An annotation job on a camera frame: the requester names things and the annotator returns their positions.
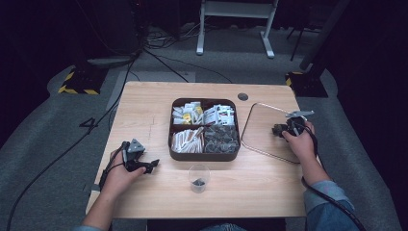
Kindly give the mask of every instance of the person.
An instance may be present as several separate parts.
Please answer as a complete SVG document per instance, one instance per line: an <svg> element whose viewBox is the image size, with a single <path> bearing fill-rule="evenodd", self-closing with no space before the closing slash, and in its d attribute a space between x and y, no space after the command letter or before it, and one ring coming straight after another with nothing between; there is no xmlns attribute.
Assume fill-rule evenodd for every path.
<svg viewBox="0 0 408 231"><path fill-rule="evenodd" d="M314 125L305 121L307 129L312 133L303 132L298 137L292 136L287 131L282 135L288 141L293 153L300 161L303 177L307 185L325 193L346 207L351 213L354 207L348 197L335 182L331 180L327 172L316 158L315 146L312 136L315 134ZM115 157L114 166L123 162L122 155ZM143 175L145 168L139 168L134 172L128 172L124 167L115 167L111 170L101 194L95 200L82 225L75 227L74 231L99 231L108 230L112 222L115 202L135 180ZM351 218L338 207L307 189L304 193L306 209L307 230L359 230ZM262 225L266 230L285 230L282 228L282 219L169 219L149 220L150 230L177 230L177 227L189 227L187 230L200 231L249 231L261 230L256 225Z"/></svg>
<svg viewBox="0 0 408 231"><path fill-rule="evenodd" d="M123 155L120 151L114 158L114 167L108 174L103 190L96 198L92 207L90 207L81 226L75 227L74 231L110 229L117 200L146 171L146 167L141 167L135 171L128 172L121 163L123 163Z"/></svg>

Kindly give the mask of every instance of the dark background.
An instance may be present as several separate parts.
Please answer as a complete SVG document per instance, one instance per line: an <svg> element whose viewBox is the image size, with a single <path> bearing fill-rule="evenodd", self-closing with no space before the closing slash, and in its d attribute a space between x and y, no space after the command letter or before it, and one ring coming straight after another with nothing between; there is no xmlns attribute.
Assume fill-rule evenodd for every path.
<svg viewBox="0 0 408 231"><path fill-rule="evenodd" d="M80 3L95 28L75 1L0 2L0 146L47 99L46 86L53 76L84 59L115 54L94 31L116 51L131 52L138 36L135 23L153 22L177 36L179 26L197 21L199 9L199 1L151 0L150 8L143 5L135 18L125 0ZM284 7L293 3L280 1L272 27L293 26ZM163 10L152 6L166 6L165 13L173 19L164 23ZM344 112L390 188L403 229L408 229L407 41L405 1L350 1L310 75L318 78L326 68L334 76Z"/></svg>

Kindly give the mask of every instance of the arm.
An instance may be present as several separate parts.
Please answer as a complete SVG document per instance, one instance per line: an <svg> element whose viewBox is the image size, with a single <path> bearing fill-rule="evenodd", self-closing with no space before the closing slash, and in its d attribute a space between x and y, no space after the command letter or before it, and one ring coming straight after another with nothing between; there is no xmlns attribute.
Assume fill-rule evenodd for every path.
<svg viewBox="0 0 408 231"><path fill-rule="evenodd" d="M315 127L311 122L305 121L305 125L315 134ZM303 176L308 185L314 185L323 180L330 180L330 177L316 159L312 138L306 131L298 137L292 136L287 131L284 131L282 135L289 142L293 153L299 159L302 165Z"/></svg>
<svg viewBox="0 0 408 231"><path fill-rule="evenodd" d="M119 166L112 168L109 172L102 192L82 222L83 226L108 230L118 198L146 171L145 167L141 167L133 172L128 172L121 163L123 163L123 157L119 152L113 163L113 166Z"/></svg>
<svg viewBox="0 0 408 231"><path fill-rule="evenodd" d="M311 122L305 121L305 125L315 134L315 127ZM354 208L350 200L345 196L343 189L331 180L318 162L314 143L309 133L304 131L298 137L294 137L284 131L282 135L299 159L306 183L315 190L338 201L348 211L353 211ZM358 230L357 226L343 211L315 194L312 190L308 189L304 193L304 200L309 230Z"/></svg>

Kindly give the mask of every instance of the brown tray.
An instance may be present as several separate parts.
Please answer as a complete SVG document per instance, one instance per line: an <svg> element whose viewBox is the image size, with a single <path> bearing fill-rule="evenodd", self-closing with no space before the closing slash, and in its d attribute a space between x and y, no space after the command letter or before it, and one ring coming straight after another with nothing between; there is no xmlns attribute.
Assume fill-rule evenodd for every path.
<svg viewBox="0 0 408 231"><path fill-rule="evenodd" d="M233 153L178 153L171 149L171 142L173 139L173 134L187 130L187 129L198 129L199 127L209 127L210 125L189 125L189 124L173 124L173 107L181 107L184 106L186 103L199 101L201 102L201 108L203 112L216 104L221 105L228 105L232 107L235 111L234 113L234 122L235 128L238 134L238 147L236 151ZM171 105L170 111L170 127L168 131L168 149L170 151L170 156L176 161L202 161L202 162L228 162L233 161L240 150L241 147L241 138L240 138L240 130L238 127L238 119L237 119L237 108L235 104L228 100L228 99L212 99L212 98L178 98L176 99L173 104Z"/></svg>

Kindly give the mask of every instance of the hand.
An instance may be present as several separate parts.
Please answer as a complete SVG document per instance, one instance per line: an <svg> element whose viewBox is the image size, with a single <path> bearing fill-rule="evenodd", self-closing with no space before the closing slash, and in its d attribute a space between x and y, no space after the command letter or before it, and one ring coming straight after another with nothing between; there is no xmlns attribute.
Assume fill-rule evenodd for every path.
<svg viewBox="0 0 408 231"><path fill-rule="evenodd" d="M315 127L309 121L305 121L305 126L309 127L315 134ZM283 131L283 137L288 141L293 153L299 158L300 162L316 159L313 140L307 131L303 131L298 137L292 136L289 132Z"/></svg>
<svg viewBox="0 0 408 231"><path fill-rule="evenodd" d="M102 193L108 195L113 199L117 199L121 194L136 181L136 179L143 175L146 167L140 167L135 171L128 172L123 165L123 154L120 150L112 163L112 169L109 171Z"/></svg>

